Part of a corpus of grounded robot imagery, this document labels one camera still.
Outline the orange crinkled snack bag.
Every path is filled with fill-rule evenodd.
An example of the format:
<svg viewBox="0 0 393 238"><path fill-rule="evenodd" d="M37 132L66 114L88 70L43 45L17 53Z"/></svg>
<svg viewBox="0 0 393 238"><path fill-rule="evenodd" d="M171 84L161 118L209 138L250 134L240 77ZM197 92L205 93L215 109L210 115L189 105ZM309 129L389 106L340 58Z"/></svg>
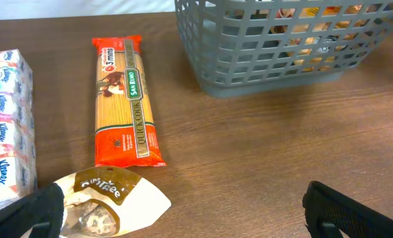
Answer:
<svg viewBox="0 0 393 238"><path fill-rule="evenodd" d="M350 5L348 6L345 11L343 12L345 15L356 15L357 13L360 12L360 10L362 9L362 5ZM322 16L336 16L341 10L343 9L342 6L329 6L326 7L323 12L322 12ZM308 18L308 17L316 17L318 15L320 11L320 7L309 7L309 8L303 8L300 12L300 17L301 18ZM293 15L295 14L296 9L280 9L278 10L278 12L276 12L275 17L277 19L289 19L292 18ZM357 20L354 23L354 27L362 27L365 26L367 24L369 20ZM346 20L346 21L339 21L337 23L335 23L333 29L334 30L345 30L349 27L349 25L351 24L350 20ZM320 23L316 23L313 26L312 31L313 32L321 32L321 31L327 31L330 29L332 25L332 22L320 22ZM292 33L298 33L298 32L306 32L309 29L310 25L309 24L296 24L293 29L292 29ZM270 33L284 33L287 30L288 26L273 26L270 29ZM357 36L357 33L348 33L343 37L343 40L352 40ZM307 37L304 40L304 44L305 45L309 45L309 44L317 44L322 42L323 44L325 43L332 43L332 42L336 42L338 39L340 38L339 34L335 34L335 35L329 35L327 37L325 36L313 36L313 37ZM286 44L284 44L284 46L297 46L299 45L301 42L303 41L302 38L294 38L294 39L290 39L288 40L288 42ZM313 49L312 48L307 48L307 49L302 49L298 51L298 56L308 56L312 53ZM330 47L328 46L323 46L321 48L318 48L316 50L317 54L326 54L330 51ZM326 63L330 63L333 62L337 59L337 56L330 56L327 57L324 61ZM322 61L322 57L315 57L312 58L309 63L311 64L317 64L320 63ZM296 59L291 65L302 65L304 63L304 59Z"/></svg>

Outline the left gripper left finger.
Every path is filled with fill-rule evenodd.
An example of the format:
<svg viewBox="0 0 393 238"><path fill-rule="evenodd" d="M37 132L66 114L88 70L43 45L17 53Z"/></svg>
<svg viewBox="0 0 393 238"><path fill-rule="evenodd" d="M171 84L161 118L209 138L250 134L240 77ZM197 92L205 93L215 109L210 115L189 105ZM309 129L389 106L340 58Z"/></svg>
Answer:
<svg viewBox="0 0 393 238"><path fill-rule="evenodd" d="M0 210L0 237L58 238L63 223L64 194L52 183Z"/></svg>

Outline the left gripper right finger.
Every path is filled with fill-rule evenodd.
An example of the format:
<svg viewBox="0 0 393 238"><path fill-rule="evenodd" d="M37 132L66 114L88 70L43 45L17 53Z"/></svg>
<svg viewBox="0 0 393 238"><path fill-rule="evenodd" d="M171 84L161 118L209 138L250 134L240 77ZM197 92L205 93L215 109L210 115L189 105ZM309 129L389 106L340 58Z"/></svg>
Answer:
<svg viewBox="0 0 393 238"><path fill-rule="evenodd" d="M384 216L319 181L303 196L306 228L311 237L393 237L393 219Z"/></svg>

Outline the San Remo spaghetti packet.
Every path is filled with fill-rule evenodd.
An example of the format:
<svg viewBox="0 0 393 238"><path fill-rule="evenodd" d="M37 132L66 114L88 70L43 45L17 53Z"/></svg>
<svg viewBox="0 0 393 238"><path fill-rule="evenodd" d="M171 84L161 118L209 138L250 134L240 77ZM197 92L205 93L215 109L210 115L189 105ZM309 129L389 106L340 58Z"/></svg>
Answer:
<svg viewBox="0 0 393 238"><path fill-rule="evenodd" d="M97 52L95 164L163 167L141 36L93 38Z"/></svg>

